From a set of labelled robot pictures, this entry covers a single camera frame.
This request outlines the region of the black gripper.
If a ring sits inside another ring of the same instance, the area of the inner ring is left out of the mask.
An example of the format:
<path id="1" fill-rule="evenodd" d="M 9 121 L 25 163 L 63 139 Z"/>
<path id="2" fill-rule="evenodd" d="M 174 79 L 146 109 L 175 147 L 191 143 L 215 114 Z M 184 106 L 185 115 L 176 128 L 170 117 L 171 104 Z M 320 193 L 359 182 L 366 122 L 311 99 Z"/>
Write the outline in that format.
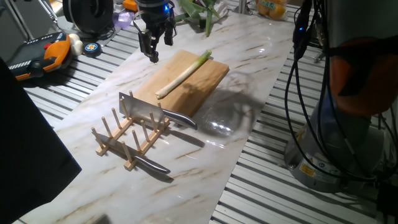
<path id="1" fill-rule="evenodd" d="M 146 24 L 146 29 L 138 33 L 141 52 L 151 62 L 158 62 L 156 45 L 160 37 L 164 34 L 165 45 L 174 44 L 174 3 L 169 0 L 137 0 L 136 4 Z"/>

